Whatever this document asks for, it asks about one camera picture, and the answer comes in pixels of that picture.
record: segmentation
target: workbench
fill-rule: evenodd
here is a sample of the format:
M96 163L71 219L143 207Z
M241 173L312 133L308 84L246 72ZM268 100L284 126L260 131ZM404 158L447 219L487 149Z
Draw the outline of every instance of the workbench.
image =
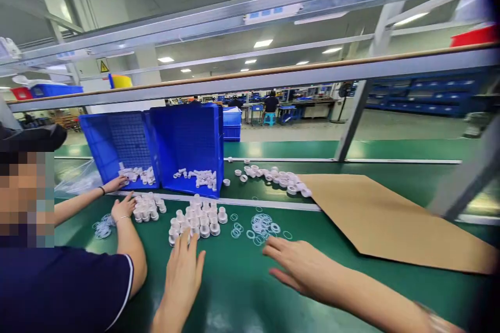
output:
M450 140L440 141L369 141L357 143L356 156L392 155L415 158L415 151L427 153L432 158L441 146ZM446 147L449 158L464 156L473 150L477 142L458 139L456 147ZM233 157L330 157L335 142L271 142L226 143L225 156ZM56 152L58 157L85 156L85 146L66 146ZM56 159L56 182L61 173L87 160ZM398 194L426 206L435 192L441 177L449 174L457 165L433 164L378 164L327 162L256 162L270 169L295 173L347 173L364 174ZM485 284L487 277L451 272L409 264L396 263L360 255L342 232L321 211L309 211L315 207L310 198L290 197L276 185L266 186L262 179L250 179L243 184L234 175L235 169L243 169L242 162L224 163L224 177L231 180L230 187L223 187L220 203L228 215L236 213L245 231L250 228L256 206L263 206L265 213L277 222L282 230L293 235L293 240L305 240L341 264L364 272L383 282L402 295L417 300L434 309L445 319L464 326L472 314L476 292ZM161 194L184 194L156 190ZM83 247L97 253L115 253L116 232L104 240L94 238L92 224L109 213L116 197L105 196L87 209L57 227L56 245ZM177 209L185 209L185 201L169 200L167 213L157 222L135 224L144 244L148 276L141 291L127 304L115 325L120 332L147 332L164 291L165 267L170 254L168 229L170 219ZM283 209L302 203L302 208ZM281 285L268 275L274 263L261 255L257 247L244 234L238 239L230 235L233 223L221 226L221 235L199 242L199 250L206 250L207 257L203 282L191 315L185 326L186 332L374 332L376 329L342 311L326 307L304 298ZM491 242L492 227L457 223L468 232Z

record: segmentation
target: aluminum rail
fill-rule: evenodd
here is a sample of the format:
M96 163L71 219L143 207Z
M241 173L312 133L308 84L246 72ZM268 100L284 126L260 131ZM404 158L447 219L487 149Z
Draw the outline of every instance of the aluminum rail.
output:
M425 53L256 70L149 86L14 101L9 102L9 107L12 112L24 112L493 67L497 65L499 52L500 48L496 44L446 48Z

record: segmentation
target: person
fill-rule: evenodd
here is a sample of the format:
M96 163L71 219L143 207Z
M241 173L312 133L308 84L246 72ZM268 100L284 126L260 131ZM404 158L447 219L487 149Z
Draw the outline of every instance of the person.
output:
M280 101L276 98L276 92L273 90L270 92L269 96L264 100L264 109L266 113L276 112L276 108Z
M177 238L167 263L165 292L152 333L181 332L202 282L205 251L196 258L197 235ZM367 275L340 265L307 242L270 236L263 255L282 268L269 273L305 297L357 316L390 333L465 333Z
M238 107L241 109L241 107L243 107L243 102L239 100L236 95L234 95L233 99L229 102L228 107Z
M104 332L146 279L146 256L130 219L133 192L110 207L118 234L116 254L45 246L54 227L126 181L124 176L117 177L56 204L53 212L43 211L48 197L42 185L42 152L54 151L65 138L59 125L25 131L0 125L2 333L33 331L34 327L39 331Z

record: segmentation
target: navy shirt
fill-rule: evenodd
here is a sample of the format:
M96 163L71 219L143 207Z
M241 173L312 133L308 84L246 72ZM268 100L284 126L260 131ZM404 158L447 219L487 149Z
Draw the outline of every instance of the navy shirt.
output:
M128 255L0 248L0 331L104 332L132 288Z

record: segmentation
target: brown cardboard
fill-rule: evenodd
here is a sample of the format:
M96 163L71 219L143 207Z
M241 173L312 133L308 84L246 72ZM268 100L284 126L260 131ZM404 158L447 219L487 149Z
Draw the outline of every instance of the brown cardboard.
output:
M498 251L493 246L364 175L300 179L362 254L452 271L494 271Z

